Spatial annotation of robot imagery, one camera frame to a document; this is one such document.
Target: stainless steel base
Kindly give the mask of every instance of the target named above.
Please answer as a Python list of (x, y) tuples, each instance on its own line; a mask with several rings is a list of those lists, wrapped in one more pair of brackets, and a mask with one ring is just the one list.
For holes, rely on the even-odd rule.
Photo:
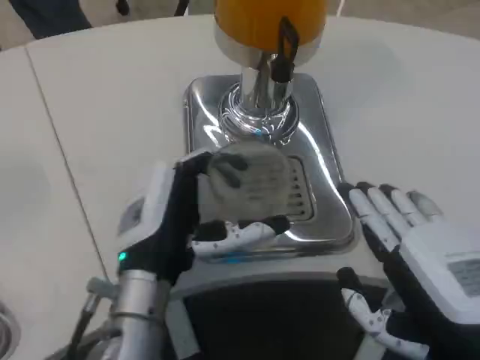
[[(195, 79), (184, 98), (187, 150), (218, 149), (228, 144), (218, 121), (221, 99), (239, 76), (207, 76)], [(300, 121), (295, 133), (279, 149), (295, 163), (300, 182), (292, 183), (302, 196), (298, 214), (289, 214), (292, 228), (274, 241), (232, 253), (235, 260), (257, 257), (319, 255), (343, 250), (353, 239), (353, 218), (336, 190), (341, 181), (335, 146), (315, 80), (296, 74), (293, 98), (298, 104)], [(200, 184), (202, 221), (221, 218), (215, 201), (203, 179)]]

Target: white countertop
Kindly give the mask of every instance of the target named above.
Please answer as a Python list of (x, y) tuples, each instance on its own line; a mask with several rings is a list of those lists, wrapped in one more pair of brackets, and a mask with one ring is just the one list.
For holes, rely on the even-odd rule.
[[(119, 216), (138, 172), (185, 153), (182, 95), (196, 77), (235, 74), (211, 16), (95, 28), (27, 46), (88, 221), (111, 276)], [(433, 197), (480, 230), (480, 43), (372, 20), (328, 18), (298, 72), (323, 93), (351, 182), (390, 182)], [(330, 276), (350, 265), (384, 278), (363, 241), (349, 253), (236, 265), (196, 264), (177, 295), (264, 276)]]
[(11, 359), (43, 359), (102, 272), (24, 48), (0, 53), (0, 129), (0, 300), (22, 332)]

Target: orange container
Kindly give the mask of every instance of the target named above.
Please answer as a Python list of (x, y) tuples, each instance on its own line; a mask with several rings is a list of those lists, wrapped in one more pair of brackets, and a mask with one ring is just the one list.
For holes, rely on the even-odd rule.
[(318, 37), (326, 21), (326, 0), (216, 0), (215, 19), (231, 38), (249, 47), (277, 52), (278, 26), (288, 17), (300, 45)]

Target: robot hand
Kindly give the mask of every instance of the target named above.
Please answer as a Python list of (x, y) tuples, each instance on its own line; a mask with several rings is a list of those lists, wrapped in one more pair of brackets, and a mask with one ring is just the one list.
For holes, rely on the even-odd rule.
[[(290, 228), (285, 216), (237, 225), (223, 221), (200, 225), (197, 176), (206, 174), (212, 156), (199, 150), (174, 167), (157, 164), (148, 187), (141, 189), (122, 216), (118, 231), (120, 273), (144, 270), (174, 285), (179, 275), (191, 268), (195, 256), (226, 254), (273, 239)], [(248, 168), (240, 156), (223, 156), (224, 162), (238, 171)]]
[(478, 236), (448, 223), (433, 201), (415, 191), (366, 182), (341, 184), (338, 191), (406, 305), (406, 313), (372, 311), (355, 272), (343, 268), (337, 273), (343, 300), (361, 327), (408, 359), (478, 359)]

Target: robotic hand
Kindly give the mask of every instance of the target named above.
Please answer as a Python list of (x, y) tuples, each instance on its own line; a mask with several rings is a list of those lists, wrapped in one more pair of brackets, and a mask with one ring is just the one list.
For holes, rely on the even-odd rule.
[[(212, 221), (200, 224), (198, 179), (206, 174), (212, 153), (195, 151), (175, 166), (159, 163), (146, 187), (127, 207), (118, 228), (119, 285), (91, 282), (90, 296), (72, 337), (67, 359), (75, 358), (89, 318), (101, 297), (112, 299), (108, 339), (99, 343), (90, 359), (159, 359), (161, 326), (170, 288), (194, 257), (209, 258), (271, 240), (290, 228), (283, 215), (238, 224)], [(221, 155), (222, 166), (238, 171), (248, 164), (238, 155)], [(235, 186), (239, 182), (226, 178)]]
[(480, 359), (480, 239), (450, 224), (421, 193), (360, 182), (338, 188), (406, 306), (373, 309), (351, 268), (345, 305), (376, 341), (407, 359)]

